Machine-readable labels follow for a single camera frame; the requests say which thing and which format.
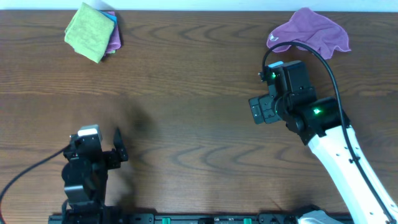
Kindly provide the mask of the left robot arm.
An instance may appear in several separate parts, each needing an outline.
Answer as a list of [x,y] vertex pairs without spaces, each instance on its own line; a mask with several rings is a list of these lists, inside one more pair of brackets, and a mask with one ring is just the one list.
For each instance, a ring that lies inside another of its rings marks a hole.
[[113,136],[114,147],[103,151],[97,124],[83,126],[70,136],[63,151],[68,163],[62,170],[67,201],[62,205],[62,223],[120,223],[121,210],[105,205],[108,171],[118,169],[128,160],[121,132]]

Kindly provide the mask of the green microfiber cloth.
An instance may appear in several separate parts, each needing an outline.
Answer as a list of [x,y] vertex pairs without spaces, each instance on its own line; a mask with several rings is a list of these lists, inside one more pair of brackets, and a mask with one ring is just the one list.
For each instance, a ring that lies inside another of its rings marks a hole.
[[113,20],[83,2],[65,29],[64,40],[76,53],[99,63],[114,28]]

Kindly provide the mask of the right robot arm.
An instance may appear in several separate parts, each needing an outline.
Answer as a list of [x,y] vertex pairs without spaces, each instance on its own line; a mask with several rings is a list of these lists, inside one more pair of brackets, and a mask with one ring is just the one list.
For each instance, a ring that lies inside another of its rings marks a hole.
[[323,164],[355,223],[396,223],[397,205],[374,173],[338,101],[318,99],[301,61],[276,62],[259,73],[268,94],[251,98],[256,124],[285,121]]

